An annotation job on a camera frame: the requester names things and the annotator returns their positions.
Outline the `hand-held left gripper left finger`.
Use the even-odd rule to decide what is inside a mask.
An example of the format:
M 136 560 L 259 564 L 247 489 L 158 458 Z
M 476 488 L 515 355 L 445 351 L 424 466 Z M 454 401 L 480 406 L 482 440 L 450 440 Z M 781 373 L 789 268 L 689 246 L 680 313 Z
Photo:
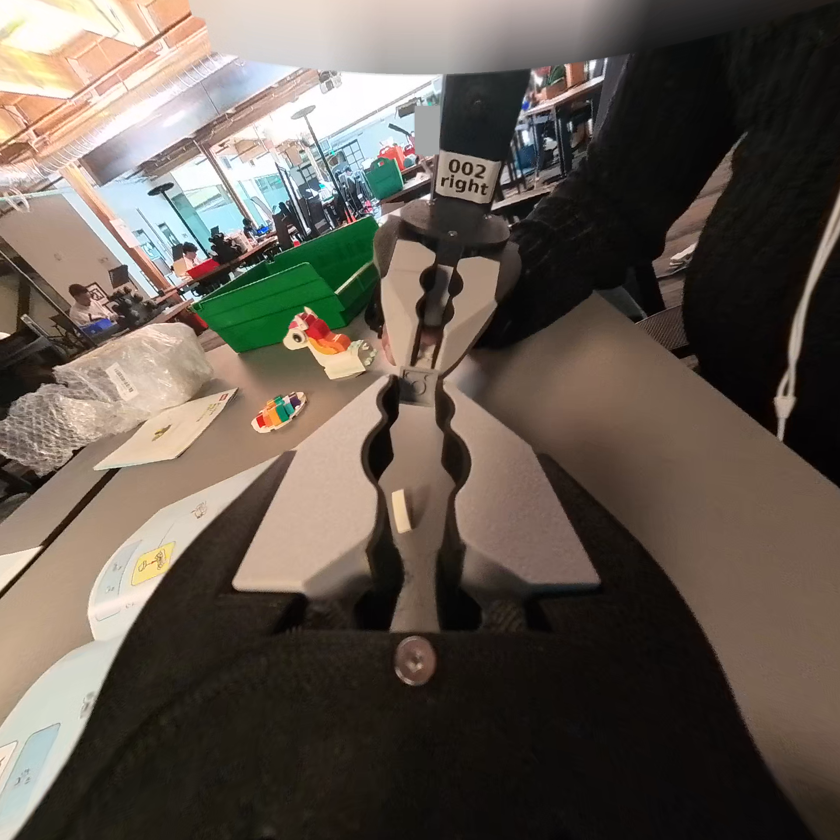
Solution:
M 295 447 L 235 590 L 337 602 L 364 628 L 392 627 L 403 561 L 380 477 L 397 411 L 396 378 L 379 376 Z

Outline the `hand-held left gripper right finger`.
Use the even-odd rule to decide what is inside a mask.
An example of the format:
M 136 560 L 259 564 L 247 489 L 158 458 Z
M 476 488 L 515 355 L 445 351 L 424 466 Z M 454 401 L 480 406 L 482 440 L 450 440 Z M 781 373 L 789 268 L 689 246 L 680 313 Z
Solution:
M 454 482 L 435 566 L 439 628 L 477 628 L 499 602 L 596 591 L 601 577 L 543 459 L 456 386 L 441 382 L 436 398 Z

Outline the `small grey lego piece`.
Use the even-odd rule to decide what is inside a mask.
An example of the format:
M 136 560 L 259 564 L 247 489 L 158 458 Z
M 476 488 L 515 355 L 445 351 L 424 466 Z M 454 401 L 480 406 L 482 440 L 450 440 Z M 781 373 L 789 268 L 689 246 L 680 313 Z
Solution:
M 398 377 L 398 398 L 402 405 L 434 408 L 438 373 L 433 369 L 402 367 Z

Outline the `person's right forearm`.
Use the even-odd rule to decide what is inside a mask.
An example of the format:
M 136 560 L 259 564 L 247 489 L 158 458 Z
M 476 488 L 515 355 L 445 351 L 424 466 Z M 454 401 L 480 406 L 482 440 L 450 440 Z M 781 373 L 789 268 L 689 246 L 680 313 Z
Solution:
M 511 228 L 520 275 L 477 348 L 510 347 L 654 262 L 741 135 L 723 122 L 605 122 L 579 167 Z

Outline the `lego unicorn model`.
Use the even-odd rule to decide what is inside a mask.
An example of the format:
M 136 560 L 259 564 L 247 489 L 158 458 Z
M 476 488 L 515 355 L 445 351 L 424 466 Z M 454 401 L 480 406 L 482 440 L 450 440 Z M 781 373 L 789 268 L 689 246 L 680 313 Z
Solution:
M 367 341 L 332 331 L 310 308 L 292 318 L 282 344 L 288 350 L 309 350 L 331 381 L 362 375 L 377 355 L 377 349 Z

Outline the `rainbow lego build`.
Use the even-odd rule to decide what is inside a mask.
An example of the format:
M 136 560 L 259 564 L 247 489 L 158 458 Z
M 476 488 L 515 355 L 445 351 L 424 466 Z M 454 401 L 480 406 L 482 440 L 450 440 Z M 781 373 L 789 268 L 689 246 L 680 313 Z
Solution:
M 251 421 L 251 427 L 259 434 L 276 432 L 288 426 L 308 404 L 304 392 L 290 392 L 278 395 L 261 408 Z

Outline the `green plastic bin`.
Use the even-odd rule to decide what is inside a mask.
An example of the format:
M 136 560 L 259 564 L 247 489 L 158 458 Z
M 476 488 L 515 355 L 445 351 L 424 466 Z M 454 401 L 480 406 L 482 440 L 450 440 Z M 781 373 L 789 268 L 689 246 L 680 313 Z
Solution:
M 280 254 L 267 278 L 263 312 L 289 325 L 309 309 L 331 328 L 347 327 L 364 309 L 377 280 L 373 217 L 347 224 Z
M 307 309 L 331 329 L 346 327 L 366 306 L 378 276 L 372 262 L 333 288 L 308 262 L 244 285 L 235 280 L 193 304 L 194 312 L 239 354 L 280 343 Z

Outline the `green crate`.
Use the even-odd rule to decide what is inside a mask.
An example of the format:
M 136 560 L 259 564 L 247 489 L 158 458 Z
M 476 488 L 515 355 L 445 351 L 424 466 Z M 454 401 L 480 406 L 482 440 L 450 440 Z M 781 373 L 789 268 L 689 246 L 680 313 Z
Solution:
M 392 158 L 377 157 L 364 169 L 364 179 L 374 199 L 383 202 L 404 188 L 403 172 Z

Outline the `white closed instruction booklet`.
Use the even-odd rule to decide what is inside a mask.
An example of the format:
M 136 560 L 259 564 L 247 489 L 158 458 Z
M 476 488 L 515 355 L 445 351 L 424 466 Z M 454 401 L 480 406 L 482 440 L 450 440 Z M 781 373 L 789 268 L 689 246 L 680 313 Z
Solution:
M 93 469 L 124 469 L 179 458 L 207 431 L 237 393 L 238 388 L 230 388 L 166 409 L 143 423 L 131 438 Z

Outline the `grey mesh office chair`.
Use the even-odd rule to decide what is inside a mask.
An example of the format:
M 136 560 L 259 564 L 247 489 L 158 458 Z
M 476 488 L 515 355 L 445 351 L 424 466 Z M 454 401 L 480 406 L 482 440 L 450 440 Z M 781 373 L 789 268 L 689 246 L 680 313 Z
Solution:
M 652 264 L 631 269 L 626 283 L 644 314 L 640 328 L 676 358 L 688 361 L 694 357 L 694 351 L 684 326 L 684 286 L 684 270 L 659 278 Z

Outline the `open light blue instruction booklet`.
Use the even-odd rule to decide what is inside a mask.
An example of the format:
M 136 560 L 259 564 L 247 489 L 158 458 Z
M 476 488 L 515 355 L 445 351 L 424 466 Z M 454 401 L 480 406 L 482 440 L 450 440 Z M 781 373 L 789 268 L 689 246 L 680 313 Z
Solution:
M 39 677 L 2 724 L 2 838 L 64 774 L 85 782 L 143 719 L 243 646 L 259 611 L 233 579 L 297 453 L 153 515 L 119 547 L 87 605 L 93 640 Z

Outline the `bubble wrap sheet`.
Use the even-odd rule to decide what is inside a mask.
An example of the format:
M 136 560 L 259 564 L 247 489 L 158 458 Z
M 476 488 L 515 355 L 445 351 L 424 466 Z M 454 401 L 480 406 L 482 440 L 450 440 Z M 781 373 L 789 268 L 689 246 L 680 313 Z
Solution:
M 141 421 L 141 413 L 122 403 L 82 398 L 64 385 L 42 385 L 7 409 L 1 421 L 1 455 L 46 476 L 78 450 Z

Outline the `person's black sweater torso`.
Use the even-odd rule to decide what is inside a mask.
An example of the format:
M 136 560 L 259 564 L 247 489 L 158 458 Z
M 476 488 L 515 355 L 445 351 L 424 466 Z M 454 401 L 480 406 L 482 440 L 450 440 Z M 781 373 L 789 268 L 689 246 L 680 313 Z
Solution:
M 732 33 L 731 178 L 686 279 L 707 382 L 768 431 L 797 305 L 838 197 L 838 3 Z

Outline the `white paper sheet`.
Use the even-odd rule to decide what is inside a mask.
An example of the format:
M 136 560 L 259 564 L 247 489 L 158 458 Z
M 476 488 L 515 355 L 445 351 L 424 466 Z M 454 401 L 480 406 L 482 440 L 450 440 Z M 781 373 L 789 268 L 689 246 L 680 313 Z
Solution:
M 42 549 L 42 546 L 36 546 L 1 554 L 1 595 L 25 572 L 27 567 L 39 556 Z

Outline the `black frame desk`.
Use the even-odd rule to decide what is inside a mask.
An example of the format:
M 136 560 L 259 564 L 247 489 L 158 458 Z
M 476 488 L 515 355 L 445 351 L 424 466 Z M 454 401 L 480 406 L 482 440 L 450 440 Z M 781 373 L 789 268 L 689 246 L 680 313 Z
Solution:
M 518 144 L 517 167 L 523 188 L 535 191 L 554 184 L 570 174 L 582 157 L 594 132 L 606 61 L 596 61 L 595 68 L 600 75 L 591 75 L 581 84 L 521 112 L 514 140 Z M 520 154 L 526 156 L 523 163 Z

